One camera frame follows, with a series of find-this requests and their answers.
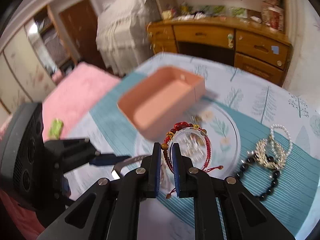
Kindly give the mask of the pink jewelry box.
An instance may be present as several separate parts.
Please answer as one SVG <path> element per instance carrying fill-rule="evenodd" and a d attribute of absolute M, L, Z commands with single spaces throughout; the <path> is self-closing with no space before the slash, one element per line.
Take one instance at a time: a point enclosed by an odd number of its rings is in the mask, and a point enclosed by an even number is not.
<path fill-rule="evenodd" d="M 204 77 L 175 66 L 163 66 L 124 93 L 117 106 L 145 139 L 155 140 L 170 130 L 205 91 Z"/>

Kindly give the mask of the gold leaf hair comb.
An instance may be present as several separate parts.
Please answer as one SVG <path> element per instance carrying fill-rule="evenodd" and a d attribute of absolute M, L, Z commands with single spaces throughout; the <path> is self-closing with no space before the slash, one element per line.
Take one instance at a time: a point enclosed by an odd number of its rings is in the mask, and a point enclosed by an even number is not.
<path fill-rule="evenodd" d="M 289 152 L 280 143 L 269 136 L 258 140 L 255 149 L 247 152 L 249 158 L 268 170 L 282 170 L 286 165 Z"/>

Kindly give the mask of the clear round plastic lid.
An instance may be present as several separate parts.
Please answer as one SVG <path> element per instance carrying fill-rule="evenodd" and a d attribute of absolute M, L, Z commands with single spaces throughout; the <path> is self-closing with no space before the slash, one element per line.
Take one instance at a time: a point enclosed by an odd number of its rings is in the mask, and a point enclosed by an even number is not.
<path fill-rule="evenodd" d="M 194 165 L 204 169 L 212 158 L 212 144 L 202 129 L 184 128 L 175 133 L 169 142 L 169 157 L 173 161 L 173 144 L 178 144 L 181 155 L 189 157 Z"/>

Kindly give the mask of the green small object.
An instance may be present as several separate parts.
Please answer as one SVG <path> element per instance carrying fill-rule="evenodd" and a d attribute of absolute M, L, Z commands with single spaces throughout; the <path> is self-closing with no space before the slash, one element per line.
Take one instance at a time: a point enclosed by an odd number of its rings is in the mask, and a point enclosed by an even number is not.
<path fill-rule="evenodd" d="M 48 131 L 49 139 L 54 139 L 54 140 L 60 139 L 63 127 L 64 127 L 64 123 L 62 120 L 54 119 Z"/>

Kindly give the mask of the teal tree pattern tablecloth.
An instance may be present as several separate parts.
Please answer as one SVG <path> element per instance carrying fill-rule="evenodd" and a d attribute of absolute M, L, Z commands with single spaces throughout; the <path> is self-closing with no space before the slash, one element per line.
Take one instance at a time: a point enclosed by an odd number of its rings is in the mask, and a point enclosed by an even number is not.
<path fill-rule="evenodd" d="M 145 139 L 117 107 L 122 94 L 165 65 L 174 65 L 200 74 L 205 79 L 205 96 L 177 121 L 191 121 L 198 114 L 213 147 L 213 164 L 224 169 L 210 175 L 234 174 L 247 151 L 265 138 L 272 124 L 288 130 L 293 148 L 280 175 L 278 189 L 264 205 L 296 239 L 306 239 L 319 221 L 319 114 L 305 101 L 259 77 L 225 64 L 191 56 L 160 53 L 141 64 L 107 92 L 70 130 L 67 137 L 89 137 L 103 152 L 116 155 L 143 155 L 152 152 L 153 140 Z M 169 239 L 194 239 L 193 200 L 165 199 L 174 182 L 165 168 L 157 200 L 142 205 L 151 231 Z M 77 199 L 97 179 L 112 179 L 111 167 L 86 164 L 66 174 L 71 198 Z"/>

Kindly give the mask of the white lace cover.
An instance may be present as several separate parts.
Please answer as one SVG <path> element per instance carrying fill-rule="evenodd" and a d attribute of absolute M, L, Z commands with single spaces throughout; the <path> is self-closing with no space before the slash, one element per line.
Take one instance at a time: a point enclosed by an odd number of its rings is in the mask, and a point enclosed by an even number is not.
<path fill-rule="evenodd" d="M 116 0 L 98 17 L 97 49 L 124 76 L 153 56 L 147 25 L 161 19 L 155 0 Z"/>

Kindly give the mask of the brown wooden door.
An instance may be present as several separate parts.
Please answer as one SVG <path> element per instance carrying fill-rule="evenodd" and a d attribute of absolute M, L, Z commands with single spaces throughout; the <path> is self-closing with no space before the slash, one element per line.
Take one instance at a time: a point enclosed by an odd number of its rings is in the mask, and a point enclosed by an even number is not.
<path fill-rule="evenodd" d="M 59 13 L 59 17 L 80 54 L 80 59 L 105 70 L 106 66 L 96 44 L 98 18 L 90 0 L 81 0 L 68 7 Z"/>

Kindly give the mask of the wooden desk with drawers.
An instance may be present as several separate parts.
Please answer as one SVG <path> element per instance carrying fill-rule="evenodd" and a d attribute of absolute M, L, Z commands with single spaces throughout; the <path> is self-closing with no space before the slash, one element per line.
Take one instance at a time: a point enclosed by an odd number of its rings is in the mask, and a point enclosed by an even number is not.
<path fill-rule="evenodd" d="M 166 20 L 146 26 L 154 54 L 171 52 L 209 59 L 282 86 L 292 46 L 281 31 L 231 17 Z"/>

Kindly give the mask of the red floral cup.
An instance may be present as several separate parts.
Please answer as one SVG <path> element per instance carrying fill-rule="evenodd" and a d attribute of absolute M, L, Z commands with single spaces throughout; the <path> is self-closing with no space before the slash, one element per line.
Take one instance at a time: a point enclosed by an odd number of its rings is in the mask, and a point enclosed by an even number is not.
<path fill-rule="evenodd" d="M 284 31 L 284 10 L 282 8 L 263 2 L 261 17 L 264 25 L 278 31 Z"/>

